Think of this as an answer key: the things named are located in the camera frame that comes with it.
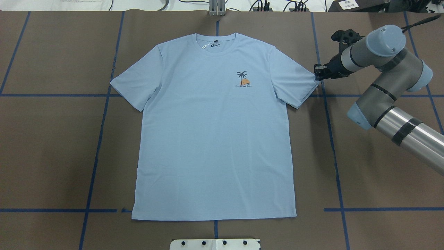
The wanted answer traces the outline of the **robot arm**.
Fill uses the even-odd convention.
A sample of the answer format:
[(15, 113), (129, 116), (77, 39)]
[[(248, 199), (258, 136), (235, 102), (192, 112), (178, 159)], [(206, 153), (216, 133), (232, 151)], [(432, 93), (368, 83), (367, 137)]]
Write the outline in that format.
[(348, 77), (375, 67), (379, 77), (354, 102), (348, 118), (365, 130), (375, 128), (443, 175), (443, 135), (395, 106), (404, 92), (419, 91), (433, 77), (431, 68), (406, 49), (404, 31), (387, 24), (367, 36), (338, 30), (331, 38), (339, 43), (338, 54), (324, 65), (314, 65), (316, 80)]

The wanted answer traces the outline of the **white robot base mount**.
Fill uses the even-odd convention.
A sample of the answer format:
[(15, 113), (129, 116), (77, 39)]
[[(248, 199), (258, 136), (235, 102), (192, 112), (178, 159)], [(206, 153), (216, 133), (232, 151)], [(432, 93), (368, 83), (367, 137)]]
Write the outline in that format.
[(260, 250), (259, 239), (176, 239), (170, 250)]

